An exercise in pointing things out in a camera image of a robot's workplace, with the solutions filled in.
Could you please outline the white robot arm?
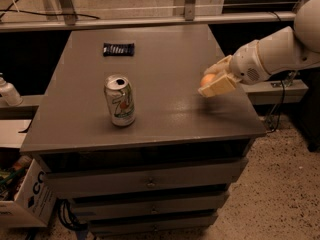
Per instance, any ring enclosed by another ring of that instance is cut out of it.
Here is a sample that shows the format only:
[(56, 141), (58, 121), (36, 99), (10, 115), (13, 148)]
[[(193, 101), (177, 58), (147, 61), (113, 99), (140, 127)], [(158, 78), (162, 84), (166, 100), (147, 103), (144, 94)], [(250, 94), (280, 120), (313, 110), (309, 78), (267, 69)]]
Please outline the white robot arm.
[(283, 71), (320, 65), (320, 0), (309, 0), (285, 27), (241, 46), (204, 71), (198, 92), (213, 97), (233, 91), (238, 83), (253, 85)]

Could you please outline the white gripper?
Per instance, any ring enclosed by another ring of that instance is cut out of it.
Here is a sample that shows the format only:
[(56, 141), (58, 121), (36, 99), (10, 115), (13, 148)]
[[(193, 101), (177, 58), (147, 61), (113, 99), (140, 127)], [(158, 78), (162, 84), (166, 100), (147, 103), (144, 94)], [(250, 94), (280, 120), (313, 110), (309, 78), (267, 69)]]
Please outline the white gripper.
[[(229, 67), (236, 77), (231, 73), (225, 73), (229, 72)], [(210, 83), (198, 89), (206, 98), (234, 91), (239, 82), (253, 85), (269, 78), (258, 55), (257, 40), (241, 46), (232, 56), (228, 55), (207, 68), (204, 74), (216, 75)]]

